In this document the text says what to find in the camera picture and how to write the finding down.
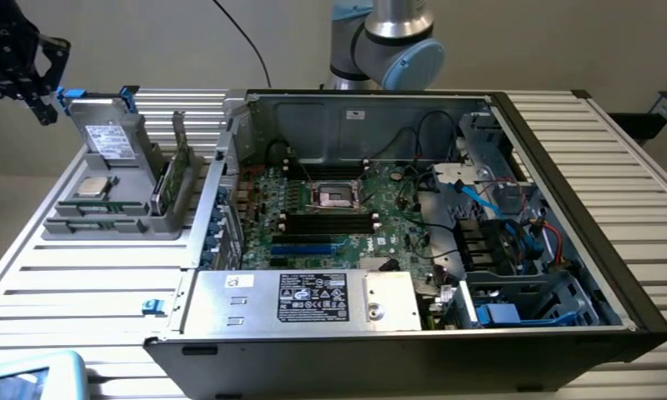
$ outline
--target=white wall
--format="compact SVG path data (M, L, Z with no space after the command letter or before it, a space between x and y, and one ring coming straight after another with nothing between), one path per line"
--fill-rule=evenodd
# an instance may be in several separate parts
M617 111L644 111L667 89L667 0L428 3L448 49L437 88L584 88ZM19 4L45 34L71 42L66 87L264 85L257 59L209 0ZM313 88L328 72L330 1L222 4L260 47L274 86ZM66 118L41 127L27 109L0 101L0 173L55 175L77 145Z

